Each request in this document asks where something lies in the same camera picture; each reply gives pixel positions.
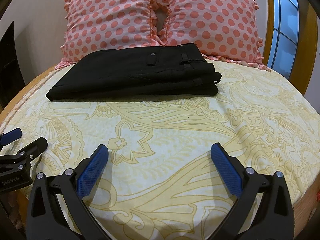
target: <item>white wall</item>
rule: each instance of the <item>white wall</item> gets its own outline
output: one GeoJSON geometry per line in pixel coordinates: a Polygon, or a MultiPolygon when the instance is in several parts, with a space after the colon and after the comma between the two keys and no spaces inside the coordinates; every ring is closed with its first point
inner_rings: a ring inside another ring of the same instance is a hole
{"type": "Polygon", "coordinates": [[[64,0],[13,0],[0,20],[0,38],[14,21],[18,62],[25,83],[50,66],[63,54],[67,29],[64,0]]]}
{"type": "Polygon", "coordinates": [[[313,106],[313,108],[320,114],[320,20],[318,21],[318,47],[315,65],[313,67],[307,91],[304,94],[306,100],[313,106]]]}
{"type": "Polygon", "coordinates": [[[257,0],[256,2],[259,5],[259,10],[256,11],[256,24],[259,37],[263,39],[263,47],[261,47],[259,51],[263,55],[268,24],[268,0],[257,0]]]}

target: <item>folded black pants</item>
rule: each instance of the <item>folded black pants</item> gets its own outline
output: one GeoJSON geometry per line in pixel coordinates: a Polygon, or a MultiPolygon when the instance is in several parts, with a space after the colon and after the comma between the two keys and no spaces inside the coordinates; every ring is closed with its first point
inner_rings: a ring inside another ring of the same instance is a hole
{"type": "Polygon", "coordinates": [[[108,49],[82,58],[46,96],[50,101],[132,95],[214,96],[220,78],[193,43],[108,49]]]}

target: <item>pink polka dot pillowcase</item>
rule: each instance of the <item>pink polka dot pillowcase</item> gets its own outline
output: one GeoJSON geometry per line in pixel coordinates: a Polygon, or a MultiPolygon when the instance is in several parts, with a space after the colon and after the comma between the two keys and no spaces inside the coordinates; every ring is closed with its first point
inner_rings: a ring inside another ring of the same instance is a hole
{"type": "Polygon", "coordinates": [[[151,0],[65,0],[68,28],[59,69],[102,49],[159,46],[151,0]]]}
{"type": "Polygon", "coordinates": [[[268,70],[259,52],[255,0],[156,0],[167,10],[161,44],[175,46],[188,42],[214,60],[223,60],[268,70]]]}

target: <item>window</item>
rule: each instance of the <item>window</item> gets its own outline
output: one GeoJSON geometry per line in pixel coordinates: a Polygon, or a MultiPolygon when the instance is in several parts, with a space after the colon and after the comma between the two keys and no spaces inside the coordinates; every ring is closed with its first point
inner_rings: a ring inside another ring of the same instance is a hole
{"type": "Polygon", "coordinates": [[[298,1],[274,0],[274,7],[275,24],[268,66],[289,79],[298,43],[298,1]]]}

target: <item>yellow paisley bedspread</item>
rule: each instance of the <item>yellow paisley bedspread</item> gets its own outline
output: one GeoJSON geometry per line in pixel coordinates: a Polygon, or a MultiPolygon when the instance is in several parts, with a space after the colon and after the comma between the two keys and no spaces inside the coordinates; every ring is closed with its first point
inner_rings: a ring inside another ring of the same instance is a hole
{"type": "MultiPolygon", "coordinates": [[[[210,159],[220,142],[256,171],[280,170],[292,203],[320,171],[320,116],[281,75],[213,62],[222,80],[215,97],[143,97],[124,101],[49,102],[50,88],[72,67],[53,71],[16,105],[0,127],[22,138],[10,154],[45,137],[49,147],[33,161],[38,172],[61,174],[99,144],[109,161],[84,200],[116,239],[205,239],[236,198],[210,159]]],[[[28,197],[31,186],[22,189],[28,197]]],[[[257,211],[258,195],[242,230],[257,211]]],[[[68,211],[63,199],[61,206],[68,211]]]]}

